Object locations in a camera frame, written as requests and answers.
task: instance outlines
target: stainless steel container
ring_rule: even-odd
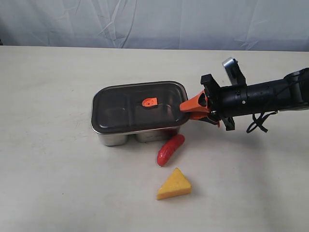
[[[145,104],[148,99],[155,104]],[[189,119],[179,109],[186,100],[173,81],[107,87],[93,98],[91,125],[106,146],[125,144],[130,134],[141,143],[167,140]]]

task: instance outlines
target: red toy sausage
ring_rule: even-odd
[[[173,153],[184,143],[184,136],[177,134],[166,142],[159,150],[158,156],[156,158],[157,163],[160,166],[163,166],[167,163],[169,158]]]

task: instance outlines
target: white table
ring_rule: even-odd
[[[309,111],[281,112],[267,134],[189,121],[186,142],[167,167],[163,142],[103,146],[90,126],[101,88],[174,80],[189,98],[221,65],[239,60],[248,84],[309,66],[309,53],[118,50],[0,46],[1,232],[307,232]],[[157,201],[175,167],[191,195]]]

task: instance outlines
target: white curtain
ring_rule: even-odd
[[[0,0],[4,45],[309,51],[309,0]]]

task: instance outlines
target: dark glass lid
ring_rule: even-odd
[[[111,86],[93,98],[91,124],[101,134],[180,126],[189,119],[179,105],[188,100],[173,81]]]

